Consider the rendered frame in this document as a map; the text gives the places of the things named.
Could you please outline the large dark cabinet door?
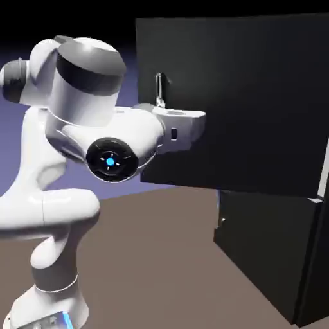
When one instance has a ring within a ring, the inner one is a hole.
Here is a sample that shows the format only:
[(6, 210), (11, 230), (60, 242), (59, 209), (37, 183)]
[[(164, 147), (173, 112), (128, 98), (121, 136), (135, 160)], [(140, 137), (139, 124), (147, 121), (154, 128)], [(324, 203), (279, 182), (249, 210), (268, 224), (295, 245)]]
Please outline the large dark cabinet door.
[(322, 197), (329, 188), (329, 13), (139, 18), (138, 100), (206, 113), (143, 182)]

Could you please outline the curved metal door handle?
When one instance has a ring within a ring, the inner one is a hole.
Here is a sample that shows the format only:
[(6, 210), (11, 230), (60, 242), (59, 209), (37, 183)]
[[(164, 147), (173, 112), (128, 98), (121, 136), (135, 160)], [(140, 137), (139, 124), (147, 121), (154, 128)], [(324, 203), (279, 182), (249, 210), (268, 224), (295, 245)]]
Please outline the curved metal door handle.
[(170, 83), (167, 76), (162, 72), (158, 72), (156, 74), (156, 98), (161, 97), (165, 101), (165, 104), (167, 101), (169, 85)]

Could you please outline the small dark cabinet door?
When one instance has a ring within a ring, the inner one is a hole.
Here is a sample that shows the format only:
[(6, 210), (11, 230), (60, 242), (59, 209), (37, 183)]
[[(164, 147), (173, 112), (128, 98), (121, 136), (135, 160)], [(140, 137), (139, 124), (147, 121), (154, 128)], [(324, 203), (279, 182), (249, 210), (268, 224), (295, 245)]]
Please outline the small dark cabinet door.
[(290, 324), (302, 326), (323, 201), (221, 192), (226, 221), (215, 228), (213, 241)]

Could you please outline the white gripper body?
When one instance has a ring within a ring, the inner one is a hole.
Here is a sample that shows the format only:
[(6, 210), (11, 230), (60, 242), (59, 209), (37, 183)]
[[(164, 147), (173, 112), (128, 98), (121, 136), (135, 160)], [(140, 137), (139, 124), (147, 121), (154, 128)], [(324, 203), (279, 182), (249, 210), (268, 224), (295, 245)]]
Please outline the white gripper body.
[(206, 113), (154, 107), (153, 114), (164, 126), (159, 150), (189, 150), (205, 128)]

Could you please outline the dark cabinet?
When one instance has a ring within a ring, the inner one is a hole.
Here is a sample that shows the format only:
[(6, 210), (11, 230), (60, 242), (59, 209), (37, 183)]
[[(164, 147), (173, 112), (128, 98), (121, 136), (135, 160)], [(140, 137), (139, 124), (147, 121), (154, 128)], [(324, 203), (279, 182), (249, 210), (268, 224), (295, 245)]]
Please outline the dark cabinet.
[(323, 161), (318, 194), (323, 205), (317, 224), (302, 304), (301, 320), (304, 326), (329, 317), (329, 138)]

